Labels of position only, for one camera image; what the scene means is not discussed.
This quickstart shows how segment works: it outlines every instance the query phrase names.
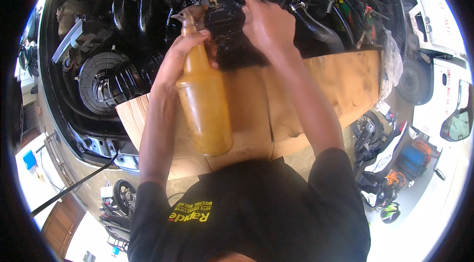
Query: cardboard sheet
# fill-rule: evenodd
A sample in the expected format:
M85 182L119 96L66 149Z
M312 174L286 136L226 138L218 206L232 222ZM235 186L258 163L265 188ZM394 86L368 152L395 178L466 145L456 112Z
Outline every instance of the cardboard sheet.
M379 96L380 57L377 51L326 55L305 60L311 76L333 105L341 127L365 113ZM234 147L222 156L198 154L182 108L175 127L175 159L169 179L208 173L251 158L273 159L308 146L284 85L271 67L224 73ZM116 107L137 149L145 125L148 95Z

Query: spray bottle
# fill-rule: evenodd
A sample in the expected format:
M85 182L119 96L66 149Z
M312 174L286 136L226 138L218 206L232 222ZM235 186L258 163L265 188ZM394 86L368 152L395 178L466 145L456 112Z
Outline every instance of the spray bottle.
M181 21L183 37L205 29L207 9L207 5L192 5L172 16ZM210 67L204 44L189 51L176 87L196 150L208 156L227 153L234 141L224 82L221 72Z

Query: wooden door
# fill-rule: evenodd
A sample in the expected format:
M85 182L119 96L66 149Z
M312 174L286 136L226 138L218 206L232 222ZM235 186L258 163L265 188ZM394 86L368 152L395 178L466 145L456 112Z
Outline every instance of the wooden door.
M41 233L49 242L50 247L61 258L64 258L74 232L86 211L70 193L61 199L62 202L56 202L53 210L51 210Z

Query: green helmet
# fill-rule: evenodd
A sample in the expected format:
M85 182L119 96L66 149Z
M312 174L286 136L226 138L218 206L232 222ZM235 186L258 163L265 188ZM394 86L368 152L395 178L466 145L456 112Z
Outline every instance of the green helmet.
M385 206L380 212L380 218L385 224L393 223L401 214L401 207L398 202L392 202Z

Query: side mirror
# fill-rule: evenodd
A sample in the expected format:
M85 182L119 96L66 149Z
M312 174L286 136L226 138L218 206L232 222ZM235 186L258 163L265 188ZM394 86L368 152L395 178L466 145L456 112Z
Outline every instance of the side mirror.
M435 169L435 174L436 176L438 176L440 179L442 179L443 181L446 180L446 177L443 175L443 173L441 172L441 170L439 169Z

